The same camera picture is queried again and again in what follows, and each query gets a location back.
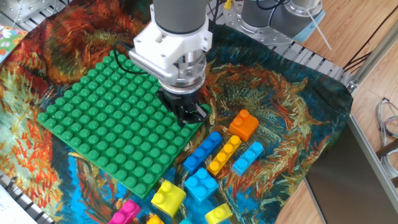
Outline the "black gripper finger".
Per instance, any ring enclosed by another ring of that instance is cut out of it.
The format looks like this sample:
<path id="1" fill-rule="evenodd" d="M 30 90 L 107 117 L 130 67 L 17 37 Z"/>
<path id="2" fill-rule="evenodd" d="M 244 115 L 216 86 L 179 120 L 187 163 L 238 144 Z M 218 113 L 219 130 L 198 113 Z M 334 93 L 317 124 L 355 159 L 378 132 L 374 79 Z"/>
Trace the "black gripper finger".
<path id="1" fill-rule="evenodd" d="M 190 112 L 183 108 L 178 108 L 175 114 L 177 123 L 179 126 L 184 126 L 185 124 L 190 124 L 193 121 L 193 116 Z"/>
<path id="2" fill-rule="evenodd" d="M 191 123 L 201 123 L 204 122 L 209 117 L 209 112 L 206 108 L 202 107 L 198 103 L 192 103 L 190 106 L 190 118 Z"/>

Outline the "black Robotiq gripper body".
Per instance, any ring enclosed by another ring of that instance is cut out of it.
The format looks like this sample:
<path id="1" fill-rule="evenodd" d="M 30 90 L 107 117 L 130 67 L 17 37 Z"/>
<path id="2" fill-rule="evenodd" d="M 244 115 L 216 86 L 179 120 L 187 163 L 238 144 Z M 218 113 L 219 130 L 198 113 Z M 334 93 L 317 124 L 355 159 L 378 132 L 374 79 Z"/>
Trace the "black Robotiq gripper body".
<path id="1" fill-rule="evenodd" d="M 165 108 L 173 113 L 202 113 L 198 100 L 199 91 L 189 94 L 174 94 L 161 88 L 156 95 Z"/>

